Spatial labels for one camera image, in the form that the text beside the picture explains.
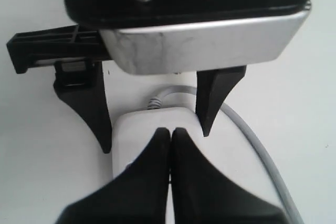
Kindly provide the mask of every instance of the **white table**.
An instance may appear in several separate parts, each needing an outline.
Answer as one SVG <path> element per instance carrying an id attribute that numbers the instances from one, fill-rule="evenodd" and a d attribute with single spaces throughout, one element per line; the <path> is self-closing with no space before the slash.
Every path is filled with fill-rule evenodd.
<path id="1" fill-rule="evenodd" d="M 227 103 L 264 143 L 305 223 L 332 224 L 336 7 L 333 0 L 312 3 L 311 16 L 280 58 L 248 66 Z M 53 223 L 66 204 L 111 179 L 111 155 L 102 154 L 84 121 L 56 97 L 53 67 L 17 75 L 5 47 L 15 33 L 71 25 L 63 1 L 0 4 L 0 223 Z M 196 84 L 194 73 L 135 78 L 113 62 L 104 63 L 104 78 L 112 122 L 145 107 L 159 87 Z"/>

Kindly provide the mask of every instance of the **silver metal plate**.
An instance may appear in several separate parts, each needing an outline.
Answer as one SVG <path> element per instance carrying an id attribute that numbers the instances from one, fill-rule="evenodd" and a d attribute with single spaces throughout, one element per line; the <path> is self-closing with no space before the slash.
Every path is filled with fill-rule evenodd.
<path id="1" fill-rule="evenodd" d="M 118 66 L 164 74 L 242 66 L 276 59 L 309 15 L 299 13 L 181 25 L 100 30 Z"/>

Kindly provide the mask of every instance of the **white object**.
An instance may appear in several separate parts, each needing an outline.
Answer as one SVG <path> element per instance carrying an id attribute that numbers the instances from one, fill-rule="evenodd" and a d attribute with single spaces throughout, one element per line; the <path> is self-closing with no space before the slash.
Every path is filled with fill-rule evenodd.
<path id="1" fill-rule="evenodd" d="M 100 30 L 100 34 L 111 57 L 128 73 L 201 71 L 278 58 L 309 13 Z"/>
<path id="2" fill-rule="evenodd" d="M 226 177 L 266 202 L 282 208 L 277 192 L 258 156 L 240 130 L 222 112 L 219 112 L 207 138 L 203 137 L 197 116 L 187 108 L 147 110 L 121 116 L 114 125 L 112 136 L 114 178 L 139 156 L 158 127 L 165 127 L 171 133 L 177 127 L 187 129 L 203 155 Z M 166 222 L 174 223 L 171 189 L 167 201 Z"/>

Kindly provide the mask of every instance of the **white surface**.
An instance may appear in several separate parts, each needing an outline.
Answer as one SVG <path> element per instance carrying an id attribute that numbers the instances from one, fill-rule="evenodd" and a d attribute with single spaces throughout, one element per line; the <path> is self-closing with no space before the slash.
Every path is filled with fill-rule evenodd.
<path id="1" fill-rule="evenodd" d="M 100 34 L 125 72 L 201 71 L 278 58 L 309 13 L 304 10 L 279 17 L 101 30 Z"/>
<path id="2" fill-rule="evenodd" d="M 279 59 L 249 66 L 227 103 L 267 148 L 305 223 L 334 224 L 336 7 L 332 0 L 312 3 Z M 53 68 L 16 75 L 5 47 L 14 33 L 72 24 L 63 0 L 0 4 L 0 223 L 52 223 L 67 203 L 109 181 L 110 156 L 98 151 L 84 122 L 57 99 Z M 113 62 L 104 69 L 113 121 L 146 107 L 159 87 L 196 85 L 194 73 L 134 77 Z M 172 95 L 165 104 L 185 100 Z"/>
<path id="3" fill-rule="evenodd" d="M 204 138 L 196 114 L 186 108 L 166 108 L 125 114 L 114 124 L 112 167 L 119 176 L 147 146 L 158 127 L 171 134 L 177 127 L 187 129 L 203 155 L 227 178 L 257 197 L 282 208 L 277 192 L 251 145 L 235 124 L 220 111 L 212 133 Z M 166 223 L 174 223 L 171 189 Z"/>

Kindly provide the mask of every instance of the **gray cable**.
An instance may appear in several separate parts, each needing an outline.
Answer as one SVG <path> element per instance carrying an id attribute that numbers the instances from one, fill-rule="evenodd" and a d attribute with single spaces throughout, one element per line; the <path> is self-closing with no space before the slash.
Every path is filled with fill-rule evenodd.
<path id="1" fill-rule="evenodd" d="M 149 104 L 148 109 L 159 109 L 162 106 L 163 99 L 173 93 L 188 93 L 196 95 L 197 89 L 190 86 L 170 86 L 163 89 L 155 97 L 153 97 Z M 285 214 L 290 224 L 304 224 L 300 216 L 298 209 L 296 208 L 293 199 L 286 187 L 285 182 L 281 178 L 278 168 L 273 162 L 272 158 L 268 154 L 265 147 L 262 145 L 259 138 L 253 132 L 253 130 L 247 125 L 247 123 L 226 103 L 223 103 L 221 110 L 235 123 L 235 125 L 245 135 L 253 149 L 258 154 L 261 162 L 263 163 L 266 171 L 271 178 L 279 198 L 284 206 Z"/>

